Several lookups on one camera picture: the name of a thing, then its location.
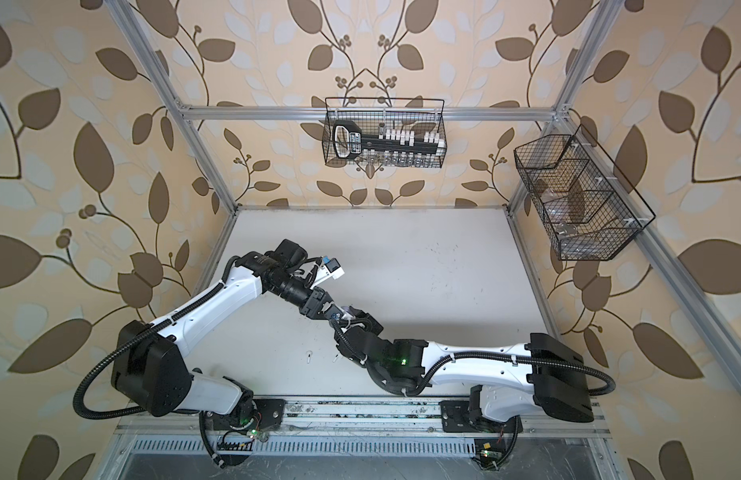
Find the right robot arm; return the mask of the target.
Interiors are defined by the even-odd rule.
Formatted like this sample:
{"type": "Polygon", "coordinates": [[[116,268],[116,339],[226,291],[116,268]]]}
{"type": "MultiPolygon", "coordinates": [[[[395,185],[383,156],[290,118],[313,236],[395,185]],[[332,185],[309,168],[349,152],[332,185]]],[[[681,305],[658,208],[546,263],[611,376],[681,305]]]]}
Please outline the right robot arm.
{"type": "Polygon", "coordinates": [[[542,412],[590,423],[591,400],[616,388],[608,374],[588,367],[571,349],[545,333],[526,343],[488,349],[416,339],[386,340],[366,312],[350,309],[328,316],[340,354],[368,372],[384,392],[412,398],[444,384],[469,387],[476,417],[506,422],[542,412]]]}

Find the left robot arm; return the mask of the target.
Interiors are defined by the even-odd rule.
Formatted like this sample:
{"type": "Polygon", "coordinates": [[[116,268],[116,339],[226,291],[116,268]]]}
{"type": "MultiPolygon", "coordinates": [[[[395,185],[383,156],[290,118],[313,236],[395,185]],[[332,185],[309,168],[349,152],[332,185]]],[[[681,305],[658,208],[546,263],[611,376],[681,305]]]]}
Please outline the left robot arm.
{"type": "Polygon", "coordinates": [[[246,402],[244,386],[190,371],[186,356],[232,313],[266,293],[296,306],[311,320],[342,318],[342,308],[320,288],[320,283],[342,274],[338,260],[309,256],[290,240],[264,254],[230,257],[220,280],[178,309],[148,324],[132,321],[122,328],[116,350],[98,362],[74,392],[74,412],[88,420],[142,412],[154,417],[184,411],[234,412],[246,402]],[[88,388],[106,370],[112,372],[112,387],[132,406],[110,411],[86,406],[88,388]]]}

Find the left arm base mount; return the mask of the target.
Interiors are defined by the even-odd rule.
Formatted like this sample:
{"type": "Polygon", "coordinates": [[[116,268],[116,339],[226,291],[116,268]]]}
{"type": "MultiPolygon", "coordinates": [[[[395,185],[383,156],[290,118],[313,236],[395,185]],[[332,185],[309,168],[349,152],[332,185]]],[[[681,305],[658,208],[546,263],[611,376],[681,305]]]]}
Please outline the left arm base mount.
{"type": "Polygon", "coordinates": [[[244,464],[254,446],[266,442],[270,430],[282,425],[284,407],[284,399],[254,398],[228,415],[200,412],[200,441],[214,465],[226,469],[244,464]]]}

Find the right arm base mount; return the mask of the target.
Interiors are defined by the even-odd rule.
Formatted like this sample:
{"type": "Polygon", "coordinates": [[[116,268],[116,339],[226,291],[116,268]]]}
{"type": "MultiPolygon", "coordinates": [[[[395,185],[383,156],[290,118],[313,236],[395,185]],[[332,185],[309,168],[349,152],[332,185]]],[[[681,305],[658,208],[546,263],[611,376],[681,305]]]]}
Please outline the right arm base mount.
{"type": "Polygon", "coordinates": [[[488,419],[476,400],[443,400],[439,407],[445,433],[488,434],[488,438],[474,441],[472,461],[481,470],[498,471],[508,462],[523,432],[519,416],[506,421],[488,419]]]}

